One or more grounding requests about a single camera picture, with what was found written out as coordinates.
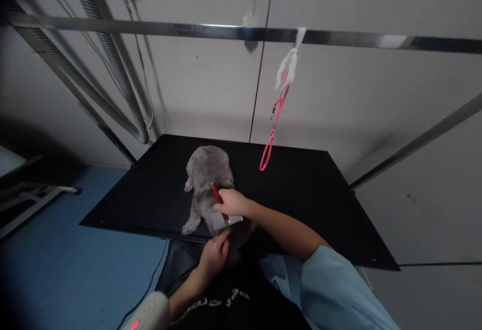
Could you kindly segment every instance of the ribbed hose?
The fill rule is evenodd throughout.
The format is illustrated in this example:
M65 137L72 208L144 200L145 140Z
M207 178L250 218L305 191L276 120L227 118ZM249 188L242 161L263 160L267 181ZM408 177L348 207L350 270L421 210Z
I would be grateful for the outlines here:
M44 50L57 62L62 70L83 90L89 98L91 98L104 112L106 112L112 119L118 122L130 134L137 137L137 128L130 122L126 122L117 111L100 96L92 85L78 72L78 70L70 63L69 60L57 49L52 41L40 29L28 29L30 33L42 44Z
M82 3L82 6L87 13L87 16L89 16L91 19L103 19L95 0L80 0L80 2ZM141 142L142 144L146 144L149 141L146 124L144 123L141 108L139 107L139 103L137 102L136 96L134 95L131 82L129 81L126 70L124 69L124 65L121 61L121 58L119 57L117 48L114 45L114 41L112 40L110 34L97 33L97 36L99 37L99 41L104 49L107 59L109 60L114 75L120 85L120 89L124 95L124 98L126 99L127 104L129 105L129 108L131 109L131 112L134 116L136 127L138 129L138 133L136 133L136 135L134 136L139 142Z

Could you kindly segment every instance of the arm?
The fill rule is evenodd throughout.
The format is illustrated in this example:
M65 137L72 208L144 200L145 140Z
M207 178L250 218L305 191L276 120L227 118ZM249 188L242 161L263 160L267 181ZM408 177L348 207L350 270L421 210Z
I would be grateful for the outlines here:
M219 194L224 204L217 204L216 210L248 217L273 236L287 253L301 261L309 259L320 245L331 248L318 233L297 219L247 199L234 189L221 189Z
M199 265L192 270L186 281L169 298L169 320L177 319L209 286L214 277L221 271L229 252L227 237L231 229L209 240L202 250Z

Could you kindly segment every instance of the electrical wire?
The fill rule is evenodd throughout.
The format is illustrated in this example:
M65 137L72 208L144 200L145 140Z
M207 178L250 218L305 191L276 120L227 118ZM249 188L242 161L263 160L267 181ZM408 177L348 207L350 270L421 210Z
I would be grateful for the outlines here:
M144 292L144 295L143 295L142 298L139 300L139 302L124 315L124 317L122 318L122 321L120 322L119 326L118 326L115 330L119 330L119 329L122 327L122 324L123 324L124 321L127 319L127 317L128 317L130 314L132 314L134 311L136 311L136 309L139 307L139 305L142 303L142 301L144 301L144 298L146 297L146 295L149 293L149 289L151 288L152 281L154 280L154 276L156 275L156 272L157 272L159 266L161 265L162 259L163 259L163 257L164 257L164 251L166 251L167 240L164 240L164 241L165 241L165 243L164 243L164 249L162 250L161 259L159 260L159 262L158 262L158 264L157 264L157 266L156 266L156 269L155 269L154 272L152 273L151 281L149 282L149 286L147 287L146 292Z
M55 0L57 1L57 3L60 5L60 7L65 11L65 13L69 16L69 17L76 17L75 15L75 12L74 10L72 9L72 7L69 5L68 1L67 0L63 0L64 3L62 3L62 0ZM94 50L94 52L99 56L99 58L102 60L105 68L107 69L107 72L109 73L109 76L111 77L112 81L114 82L114 84L116 85L117 89L119 90L119 92L121 93L122 96L124 96L124 94L122 93L121 91L121 88L119 87L119 84L117 83L116 79L115 79L115 76L113 74L113 71L112 71L112 68L110 67L109 63L107 62L106 58L104 58L104 56L102 55L101 51L99 50L99 48L96 46L96 44L94 43L94 41L91 39L91 37L84 31L81 31L81 34L83 35L83 37L86 39L86 41L88 42L88 44L91 46L91 48Z
M134 16L132 14L132 9L131 5L129 4L129 0L123 0L124 4L126 5L127 11L129 12L129 17L131 18L131 21L134 21ZM152 122L154 120L154 105L152 103L152 98L151 98L151 93L149 90L149 83L147 80L147 75L146 75L146 68L144 65L144 58L142 55L141 47L139 45L139 40L137 38L137 35L134 35L134 38L136 39L136 45L137 45L137 53L139 55L139 60L141 62L141 67L142 67L142 72L144 74L144 86L145 91L146 91L146 97L148 99L148 107L149 107L149 120L148 120L148 127L149 127L149 147L151 146L151 129L152 129Z

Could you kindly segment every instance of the grooming table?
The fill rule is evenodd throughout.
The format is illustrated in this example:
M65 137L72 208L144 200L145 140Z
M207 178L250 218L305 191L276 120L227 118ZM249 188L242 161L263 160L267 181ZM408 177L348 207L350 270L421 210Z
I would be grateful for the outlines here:
M260 172L264 145L164 134L80 224L207 242L210 235L204 221L192 235L181 235L193 195L184 192L186 164L194 150L205 145L226 151L234 184L246 197L309 225L355 265L399 270L326 151L274 146L269 165ZM283 253L261 229L246 246Z

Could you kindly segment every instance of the cat's leg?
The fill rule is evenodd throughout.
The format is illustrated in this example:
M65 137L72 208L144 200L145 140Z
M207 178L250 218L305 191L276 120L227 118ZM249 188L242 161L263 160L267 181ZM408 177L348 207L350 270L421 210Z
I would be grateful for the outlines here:
M191 177L187 178L186 185L184 186L184 192L190 192L192 190L192 186L194 185L194 182L192 181Z
M197 212L194 204L194 199L192 200L191 204L191 214L189 215L189 219L187 220L186 224L182 227L182 234L183 235L190 235L199 227L201 223L201 216Z

